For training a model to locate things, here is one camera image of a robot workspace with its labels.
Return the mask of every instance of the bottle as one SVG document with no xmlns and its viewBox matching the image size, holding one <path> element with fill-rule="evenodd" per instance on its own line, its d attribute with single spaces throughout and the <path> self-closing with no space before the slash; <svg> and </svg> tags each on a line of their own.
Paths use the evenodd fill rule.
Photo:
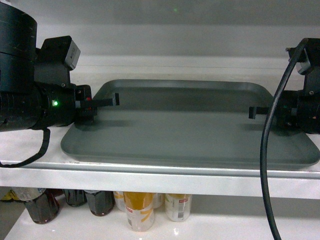
<svg viewBox="0 0 320 240">
<path fill-rule="evenodd" d="M 153 209 L 160 208 L 162 204 L 165 202 L 165 194 L 164 193 L 154 193 L 153 194 Z"/>
<path fill-rule="evenodd" d="M 0 199 L 0 202 L 3 202 L 3 203 L 10 203 L 10 202 L 13 202 L 14 201 L 14 198 L 12 197 L 11 195 L 11 191 L 8 191 L 6 193 L 6 195 L 4 195 L 1 199 Z"/>
<path fill-rule="evenodd" d="M 153 193 L 123 192 L 125 212 L 133 231 L 144 232 L 155 221 L 153 209 Z"/>
<path fill-rule="evenodd" d="M 63 189 L 65 200 L 71 207 L 79 207 L 87 202 L 86 194 L 83 190 Z"/>
<path fill-rule="evenodd" d="M 12 199 L 13 199 L 15 202 L 17 202 L 17 203 L 23 203 L 23 201 L 21 201 L 21 200 L 18 198 L 17 194 L 16 194 L 15 191 L 13 191 L 12 189 L 11 189 L 11 191 L 10 191 L 10 194 L 11 194 Z"/>
<path fill-rule="evenodd" d="M 12 189 L 23 201 L 32 221 L 36 224 L 46 224 L 58 215 L 59 203 L 45 188 L 13 187 Z"/>
<path fill-rule="evenodd" d="M 113 192 L 115 205 L 118 209 L 125 212 L 126 211 L 126 204 L 125 204 L 125 197 L 123 191 L 114 191 Z"/>
<path fill-rule="evenodd" d="M 52 195 L 56 198 L 64 194 L 64 191 L 62 189 L 57 189 L 57 188 L 47 188 L 47 191 L 52 193 Z"/>
<path fill-rule="evenodd" d="M 165 194 L 165 213 L 174 222 L 183 222 L 190 216 L 191 194 Z"/>
<path fill-rule="evenodd" d="M 115 200 L 112 191 L 84 190 L 84 192 L 93 215 L 102 217 L 114 208 Z"/>
</svg>

